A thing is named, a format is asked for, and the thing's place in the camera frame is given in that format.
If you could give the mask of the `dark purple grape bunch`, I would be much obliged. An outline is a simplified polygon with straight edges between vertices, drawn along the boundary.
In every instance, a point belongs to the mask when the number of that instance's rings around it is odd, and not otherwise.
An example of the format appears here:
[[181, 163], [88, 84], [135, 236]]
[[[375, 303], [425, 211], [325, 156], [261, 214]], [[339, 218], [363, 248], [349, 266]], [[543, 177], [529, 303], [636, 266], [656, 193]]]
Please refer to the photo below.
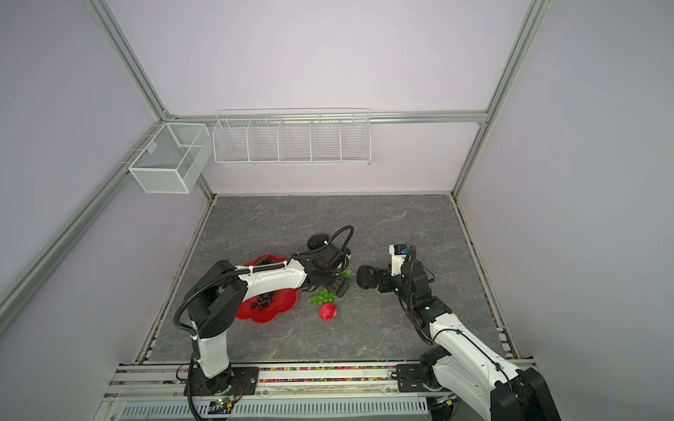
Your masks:
[[253, 303], [251, 303], [250, 309], [259, 310], [260, 312], [267, 310], [270, 307], [270, 305], [274, 303], [276, 294], [277, 293], [275, 292], [270, 292], [257, 296], [256, 300]]

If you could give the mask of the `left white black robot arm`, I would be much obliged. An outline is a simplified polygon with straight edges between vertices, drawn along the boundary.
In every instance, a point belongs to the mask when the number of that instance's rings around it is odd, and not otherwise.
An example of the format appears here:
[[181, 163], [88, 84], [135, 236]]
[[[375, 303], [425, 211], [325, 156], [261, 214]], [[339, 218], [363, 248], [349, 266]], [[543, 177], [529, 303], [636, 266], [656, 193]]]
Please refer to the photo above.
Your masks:
[[333, 235], [314, 235], [308, 250], [260, 266], [218, 261], [185, 294], [174, 313], [175, 328], [189, 334], [192, 354], [185, 390], [206, 395], [227, 393], [237, 380], [227, 351], [227, 332], [242, 304], [283, 289], [323, 288], [341, 298], [348, 290], [343, 272], [350, 261], [351, 225]]

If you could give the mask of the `black avocado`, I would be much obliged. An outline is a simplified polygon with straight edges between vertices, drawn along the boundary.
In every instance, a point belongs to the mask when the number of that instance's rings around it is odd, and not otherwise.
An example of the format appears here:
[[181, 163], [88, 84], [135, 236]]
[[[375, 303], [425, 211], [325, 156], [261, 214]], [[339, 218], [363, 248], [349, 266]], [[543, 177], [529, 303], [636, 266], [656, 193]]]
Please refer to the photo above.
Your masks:
[[362, 265], [357, 270], [356, 281], [357, 281], [358, 286], [361, 289], [371, 289], [370, 284], [369, 284], [369, 280], [370, 280], [369, 268], [370, 267], [373, 267], [373, 266]]

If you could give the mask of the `green grape bunch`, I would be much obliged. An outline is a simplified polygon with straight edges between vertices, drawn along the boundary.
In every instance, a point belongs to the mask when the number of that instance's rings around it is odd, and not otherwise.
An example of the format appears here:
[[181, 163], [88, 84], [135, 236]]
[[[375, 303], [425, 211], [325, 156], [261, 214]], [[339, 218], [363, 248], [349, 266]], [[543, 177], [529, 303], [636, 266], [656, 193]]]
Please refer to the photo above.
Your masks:
[[308, 298], [308, 303], [312, 306], [322, 306], [325, 303], [333, 303], [338, 296], [335, 295], [335, 284], [343, 278], [351, 279], [355, 273], [351, 269], [345, 269], [342, 271], [342, 273], [338, 276], [337, 281], [329, 286], [328, 288], [323, 288], [320, 292], [310, 296]]

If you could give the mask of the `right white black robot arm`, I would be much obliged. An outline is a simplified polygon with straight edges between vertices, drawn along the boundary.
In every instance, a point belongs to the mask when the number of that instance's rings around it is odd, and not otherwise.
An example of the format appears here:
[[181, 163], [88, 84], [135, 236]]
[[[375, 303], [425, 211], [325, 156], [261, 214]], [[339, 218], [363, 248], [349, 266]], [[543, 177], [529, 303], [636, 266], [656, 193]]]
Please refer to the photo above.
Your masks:
[[421, 382], [448, 389], [484, 420], [558, 420], [549, 386], [534, 368], [523, 369], [501, 357], [470, 332], [451, 308], [435, 296], [432, 271], [409, 244], [389, 247], [387, 268], [363, 265], [362, 289], [393, 293], [417, 335], [432, 350], [419, 361]]

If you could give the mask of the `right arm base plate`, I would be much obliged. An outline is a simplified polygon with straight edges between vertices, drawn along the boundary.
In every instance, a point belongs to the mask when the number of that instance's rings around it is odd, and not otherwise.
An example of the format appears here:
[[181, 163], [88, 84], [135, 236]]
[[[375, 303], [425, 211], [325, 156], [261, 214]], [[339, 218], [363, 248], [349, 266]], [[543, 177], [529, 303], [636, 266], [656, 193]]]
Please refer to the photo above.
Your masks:
[[428, 369], [421, 363], [404, 363], [395, 366], [391, 378], [404, 393], [435, 391]]

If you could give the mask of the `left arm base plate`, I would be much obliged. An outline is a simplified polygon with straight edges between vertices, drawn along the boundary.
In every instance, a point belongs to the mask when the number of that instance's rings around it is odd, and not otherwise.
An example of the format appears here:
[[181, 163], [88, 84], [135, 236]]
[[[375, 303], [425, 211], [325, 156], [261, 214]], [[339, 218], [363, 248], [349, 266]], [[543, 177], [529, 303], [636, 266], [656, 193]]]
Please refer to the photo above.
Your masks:
[[231, 367], [208, 378], [199, 366], [188, 375], [184, 396], [250, 396], [256, 392], [260, 370], [256, 366]]

